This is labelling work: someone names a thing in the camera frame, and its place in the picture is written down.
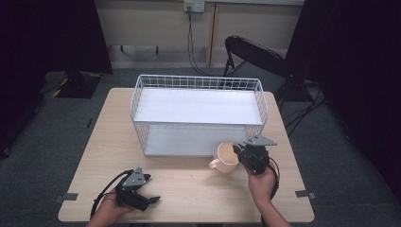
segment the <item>black chair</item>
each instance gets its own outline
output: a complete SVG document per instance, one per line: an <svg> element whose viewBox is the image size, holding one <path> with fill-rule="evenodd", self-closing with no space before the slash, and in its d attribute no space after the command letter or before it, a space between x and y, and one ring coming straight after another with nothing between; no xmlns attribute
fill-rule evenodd
<svg viewBox="0 0 401 227"><path fill-rule="evenodd" d="M284 59L276 52L239 36L225 40L228 60L224 69L227 78L253 78L261 81L265 92L272 92L280 111L291 83ZM233 55L243 60L235 67Z"/></svg>

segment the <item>chair seat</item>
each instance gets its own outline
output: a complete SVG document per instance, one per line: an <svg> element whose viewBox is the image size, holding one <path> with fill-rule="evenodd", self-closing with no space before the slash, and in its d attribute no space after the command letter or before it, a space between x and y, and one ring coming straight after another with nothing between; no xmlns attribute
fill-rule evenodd
<svg viewBox="0 0 401 227"><path fill-rule="evenodd" d="M262 84L263 91L271 92L276 97L280 95L281 89L286 83L286 78L261 69L247 61L243 61L226 77L259 79Z"/></svg>

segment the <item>table top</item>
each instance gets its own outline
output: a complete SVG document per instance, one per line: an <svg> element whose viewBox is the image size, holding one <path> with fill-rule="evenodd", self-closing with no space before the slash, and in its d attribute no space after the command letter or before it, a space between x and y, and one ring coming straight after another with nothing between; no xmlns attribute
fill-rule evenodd
<svg viewBox="0 0 401 227"><path fill-rule="evenodd" d="M225 174L208 168L211 157L145 157L131 122L132 94L132 88L113 88L109 92L68 190L78 193L78 197L62 203L59 219L89 221L94 199L104 187L124 170L141 166L151 178L138 192L146 198L161 198L145 212L131 212L121 222L260 222L242 165ZM272 93L265 94L269 116L262 135L278 143L267 149L281 174L280 188L272 202L287 221L310 222L314 214L309 198L295 194L305 186L283 121Z"/></svg>

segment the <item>mug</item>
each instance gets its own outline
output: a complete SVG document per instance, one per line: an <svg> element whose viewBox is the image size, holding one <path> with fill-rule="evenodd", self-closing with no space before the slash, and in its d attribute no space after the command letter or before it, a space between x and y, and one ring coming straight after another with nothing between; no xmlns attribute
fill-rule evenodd
<svg viewBox="0 0 401 227"><path fill-rule="evenodd" d="M220 172L228 173L233 171L238 165L238 156L234 153L234 142L224 142L218 146L214 159L209 164L209 168L215 168Z"/></svg>

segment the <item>white wire rack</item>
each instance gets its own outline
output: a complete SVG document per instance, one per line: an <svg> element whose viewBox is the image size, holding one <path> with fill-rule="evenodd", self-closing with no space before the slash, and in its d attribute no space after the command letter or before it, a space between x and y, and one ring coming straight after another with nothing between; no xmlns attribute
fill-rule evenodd
<svg viewBox="0 0 401 227"><path fill-rule="evenodd" d="M141 75L131 120L147 156L213 156L259 134L268 105L259 79Z"/></svg>

